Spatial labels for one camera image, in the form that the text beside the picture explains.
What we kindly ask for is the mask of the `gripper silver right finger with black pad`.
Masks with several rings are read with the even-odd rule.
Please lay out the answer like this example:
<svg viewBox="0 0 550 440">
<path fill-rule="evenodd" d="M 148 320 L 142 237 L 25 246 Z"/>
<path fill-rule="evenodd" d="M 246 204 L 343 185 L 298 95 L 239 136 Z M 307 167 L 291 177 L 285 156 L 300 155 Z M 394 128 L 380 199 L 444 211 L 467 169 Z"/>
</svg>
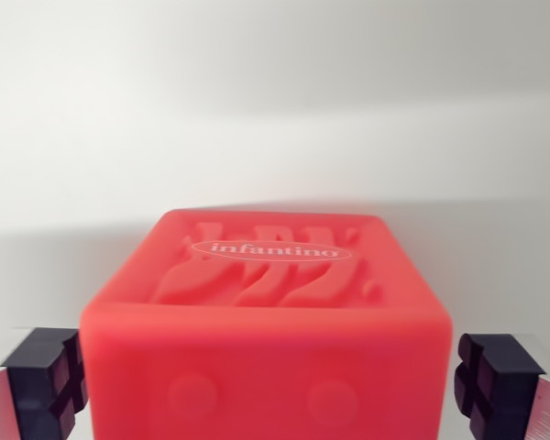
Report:
<svg viewBox="0 0 550 440">
<path fill-rule="evenodd" d="M 458 410 L 476 439 L 550 439 L 550 350 L 533 335 L 470 334 L 458 341 Z"/>
</svg>

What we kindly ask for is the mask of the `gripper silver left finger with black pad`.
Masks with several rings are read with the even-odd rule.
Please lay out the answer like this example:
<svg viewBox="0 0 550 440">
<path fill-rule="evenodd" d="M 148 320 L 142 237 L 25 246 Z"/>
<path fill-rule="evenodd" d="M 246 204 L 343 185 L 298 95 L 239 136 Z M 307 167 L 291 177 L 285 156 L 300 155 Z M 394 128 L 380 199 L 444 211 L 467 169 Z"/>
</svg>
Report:
<svg viewBox="0 0 550 440">
<path fill-rule="evenodd" d="M 15 328 L 0 339 L 0 439 L 66 439 L 87 402 L 77 329 Z"/>
</svg>

